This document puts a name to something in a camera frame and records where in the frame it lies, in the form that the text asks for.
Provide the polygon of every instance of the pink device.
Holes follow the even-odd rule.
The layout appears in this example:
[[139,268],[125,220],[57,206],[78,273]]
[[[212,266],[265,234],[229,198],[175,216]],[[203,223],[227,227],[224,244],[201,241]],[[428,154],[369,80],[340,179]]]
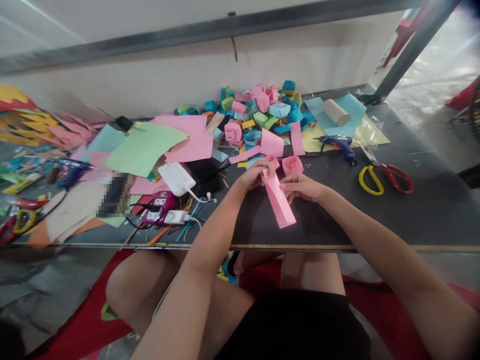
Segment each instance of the pink device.
[[144,224],[153,224],[162,226],[169,210],[172,210],[177,204],[177,197],[171,191],[159,191],[153,194],[153,201],[150,205],[159,206],[159,212],[147,210],[141,218]]

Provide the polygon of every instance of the glue gun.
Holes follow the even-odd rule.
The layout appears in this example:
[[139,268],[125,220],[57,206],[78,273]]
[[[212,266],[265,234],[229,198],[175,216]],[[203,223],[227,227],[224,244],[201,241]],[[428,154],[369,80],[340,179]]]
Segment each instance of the glue gun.
[[50,158],[49,161],[54,163],[62,164],[68,167],[68,172],[66,176],[63,178],[62,181],[58,182],[59,188],[64,188],[65,190],[69,190],[79,177],[87,170],[93,169],[92,165],[88,162],[73,160],[68,157],[53,157]]
[[318,138],[323,144],[333,144],[334,150],[341,151],[343,160],[350,163],[353,167],[357,166],[355,153],[350,147],[352,138],[350,136],[336,135],[336,136],[320,136]]

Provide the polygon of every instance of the metal frame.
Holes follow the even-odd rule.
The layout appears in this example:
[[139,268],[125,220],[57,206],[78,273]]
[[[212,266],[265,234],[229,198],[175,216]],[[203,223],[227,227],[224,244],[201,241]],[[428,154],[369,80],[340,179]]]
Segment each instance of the metal frame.
[[0,75],[98,60],[120,54],[391,13],[419,8],[430,1],[432,0],[327,0],[225,17],[54,50],[2,57],[0,58]]

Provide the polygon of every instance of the scissors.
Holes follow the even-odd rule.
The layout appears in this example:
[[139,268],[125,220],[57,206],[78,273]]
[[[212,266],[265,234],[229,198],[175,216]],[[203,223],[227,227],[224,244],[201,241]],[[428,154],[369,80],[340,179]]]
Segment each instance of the scissors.
[[[365,149],[362,145],[360,145],[360,148],[363,150],[363,152],[365,153],[366,157],[370,160],[370,162],[372,163],[372,165],[368,165],[368,166],[365,166],[361,171],[360,171],[360,174],[358,175],[358,182],[360,183],[361,187],[369,194],[372,194],[372,195],[382,195],[384,193],[384,187],[382,186],[382,183],[380,182],[379,178],[377,177],[377,175],[375,175],[374,173],[374,167],[381,167],[383,168],[385,171],[386,171],[386,174],[391,182],[391,184],[393,185],[393,187],[395,188],[395,190],[397,190],[399,193],[401,194],[411,194],[413,193],[414,191],[414,182],[408,177],[408,175],[406,173],[404,173],[402,170],[400,170],[399,168],[395,167],[395,166],[392,166],[392,165],[385,165],[385,164],[382,164],[380,163],[374,156],[374,154]],[[364,176],[365,176],[365,172],[367,171],[368,169],[368,172],[371,176],[371,178],[373,179],[373,181],[375,182],[376,186],[378,187],[378,191],[373,191],[372,189],[370,189],[367,185],[365,185],[365,182],[364,182]],[[402,178],[405,179],[407,185],[408,185],[408,190],[405,191],[403,190],[400,185],[397,183],[397,180],[395,179],[394,175],[392,174],[392,171],[396,172],[397,174],[399,174]]]

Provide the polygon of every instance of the black table top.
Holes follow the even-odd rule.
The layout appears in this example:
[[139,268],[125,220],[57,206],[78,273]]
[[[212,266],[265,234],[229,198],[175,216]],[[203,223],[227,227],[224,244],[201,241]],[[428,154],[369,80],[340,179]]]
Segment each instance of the black table top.
[[[382,117],[382,131],[391,143],[379,145],[375,156],[380,162],[398,167],[410,176],[415,186],[412,194],[396,192],[380,168],[375,172],[385,188],[384,194],[373,196],[364,191],[358,176],[369,162],[360,148],[354,149],[357,167],[344,162],[338,152],[328,151],[322,157],[301,158],[304,174],[339,192],[419,251],[480,251],[480,207],[463,181],[429,152],[430,149],[388,104],[369,107],[367,114],[370,117],[387,114]],[[421,166],[415,167],[413,160],[421,162]],[[222,179],[232,185],[244,171],[244,168],[231,165],[222,172],[225,177],[220,179],[220,190],[214,194],[218,202],[228,191]],[[278,176],[284,176],[281,168]],[[367,179],[370,177],[365,175],[367,184],[375,189]],[[207,219],[217,205],[204,205],[198,216]],[[241,206],[232,248],[354,251],[347,235],[320,205],[295,199],[291,208],[297,223],[279,229],[265,188],[251,191]],[[128,224],[119,228],[105,225],[69,238],[64,246],[120,247],[132,230]],[[147,247],[146,231],[138,231],[128,247]],[[156,233],[152,231],[149,238]],[[167,245],[156,248],[188,248],[197,233],[198,227],[189,230],[185,242],[183,237],[177,242],[177,231],[165,235],[160,241]],[[27,240],[24,236],[15,244],[25,244]]]

